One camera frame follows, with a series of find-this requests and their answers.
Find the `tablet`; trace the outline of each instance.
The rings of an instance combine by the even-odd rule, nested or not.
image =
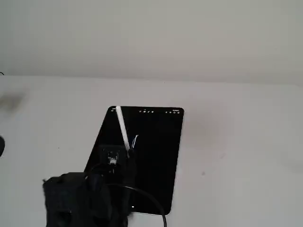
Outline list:
[[[94,147],[124,146],[115,106],[107,110]],[[135,186],[152,194],[164,208],[171,210],[177,169],[178,151],[184,110],[179,107],[122,106],[130,146],[136,152],[137,175]],[[93,149],[85,171],[98,163]],[[148,198],[134,195],[134,212],[160,214]]]

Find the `stylus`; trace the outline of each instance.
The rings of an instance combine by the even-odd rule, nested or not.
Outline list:
[[[125,124],[124,124],[123,114],[122,114],[122,110],[121,110],[120,106],[116,106],[116,112],[117,112],[121,132],[122,132],[122,136],[123,136],[125,149],[128,151],[129,150],[128,137],[127,137],[127,132],[126,132]]]

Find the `dark object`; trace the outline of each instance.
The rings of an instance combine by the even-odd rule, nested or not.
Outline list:
[[[134,190],[155,203],[166,227],[164,210],[159,202],[152,195],[131,186],[136,174],[134,154],[134,150],[126,152],[121,146],[99,146],[98,155],[102,161],[91,170],[45,181],[46,226],[127,227],[131,190]]]
[[[184,110],[178,107],[122,106],[129,143],[134,145],[137,174],[134,186],[153,195],[171,209]],[[108,109],[85,171],[98,165],[104,144],[122,146],[123,138],[115,107]],[[161,214],[145,196],[134,194],[132,211]]]
[[[4,139],[0,136],[0,157],[4,151],[4,147],[5,147],[5,141]]]

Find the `black cable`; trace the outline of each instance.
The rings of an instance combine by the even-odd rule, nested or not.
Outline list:
[[[109,183],[107,184],[108,186],[118,186],[118,187],[122,187],[122,188],[128,188],[131,190],[134,190],[144,196],[146,196],[147,198],[149,198],[155,205],[156,207],[159,209],[161,216],[163,218],[163,223],[164,223],[164,227],[167,227],[167,222],[166,222],[166,217],[165,217],[165,212],[163,207],[160,205],[160,203],[155,199],[155,197],[153,197],[151,194],[149,194],[148,192],[145,192],[139,188],[135,188],[135,187],[131,187],[128,185],[124,185],[124,184],[119,184],[119,183]]]

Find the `white wall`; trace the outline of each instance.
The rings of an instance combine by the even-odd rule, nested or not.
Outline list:
[[[303,84],[299,0],[1,0],[11,75]]]

